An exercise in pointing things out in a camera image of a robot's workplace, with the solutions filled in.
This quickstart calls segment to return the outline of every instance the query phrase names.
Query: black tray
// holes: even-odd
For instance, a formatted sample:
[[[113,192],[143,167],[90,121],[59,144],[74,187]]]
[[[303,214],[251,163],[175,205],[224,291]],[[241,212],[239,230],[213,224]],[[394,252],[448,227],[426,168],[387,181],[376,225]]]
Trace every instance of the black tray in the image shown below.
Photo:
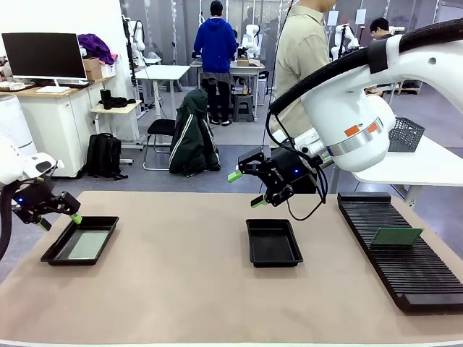
[[[94,265],[116,228],[119,217],[82,217],[74,222],[41,257],[50,265]]]
[[[286,219],[248,219],[250,261],[255,267],[294,267],[303,258]]]
[[[372,245],[378,228],[409,228],[386,193],[339,193],[352,232],[398,308],[405,312],[463,310],[463,284],[418,236],[411,246]]]

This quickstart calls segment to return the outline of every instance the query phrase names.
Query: black backpack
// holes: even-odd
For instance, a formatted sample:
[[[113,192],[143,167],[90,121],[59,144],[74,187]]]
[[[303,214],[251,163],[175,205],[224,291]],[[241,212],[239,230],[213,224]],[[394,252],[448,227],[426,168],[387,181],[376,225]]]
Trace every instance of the black backpack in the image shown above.
[[[128,178],[121,175],[119,168],[121,148],[121,140],[112,134],[91,135],[87,152],[88,175],[113,178],[115,181]]]

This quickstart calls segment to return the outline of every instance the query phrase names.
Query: slotted black rack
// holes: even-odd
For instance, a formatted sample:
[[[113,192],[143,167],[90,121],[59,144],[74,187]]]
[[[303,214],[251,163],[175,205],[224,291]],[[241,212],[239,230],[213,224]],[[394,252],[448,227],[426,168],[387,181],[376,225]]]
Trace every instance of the slotted black rack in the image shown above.
[[[392,299],[405,312],[463,310],[463,284],[419,237],[412,246],[375,246],[379,228],[411,225],[386,193],[339,193],[338,204]]]

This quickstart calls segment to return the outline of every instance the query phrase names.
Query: beige shirt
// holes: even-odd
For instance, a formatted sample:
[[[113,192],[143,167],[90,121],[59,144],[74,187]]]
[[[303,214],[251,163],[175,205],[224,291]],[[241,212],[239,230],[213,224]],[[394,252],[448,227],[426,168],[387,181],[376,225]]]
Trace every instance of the beige shirt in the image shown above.
[[[328,63],[323,14],[301,5],[294,6],[281,32],[276,54],[276,97]],[[313,127],[300,98],[281,112],[279,119],[292,137]],[[270,120],[270,128],[272,132],[280,129],[274,117]]]

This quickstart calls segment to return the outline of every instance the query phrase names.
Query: man in blue hoodie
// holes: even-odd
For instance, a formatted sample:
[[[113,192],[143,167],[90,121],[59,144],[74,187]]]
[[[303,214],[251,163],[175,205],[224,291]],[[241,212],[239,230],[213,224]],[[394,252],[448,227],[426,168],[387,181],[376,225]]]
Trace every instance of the man in blue hoodie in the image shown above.
[[[212,1],[211,18],[206,20],[197,31],[195,52],[203,57],[203,76],[201,85],[208,92],[211,107],[210,123],[219,125],[218,105],[222,113],[222,125],[231,124],[229,120],[230,84],[234,83],[230,75],[230,59],[237,50],[233,29],[221,18],[224,7],[218,0]]]

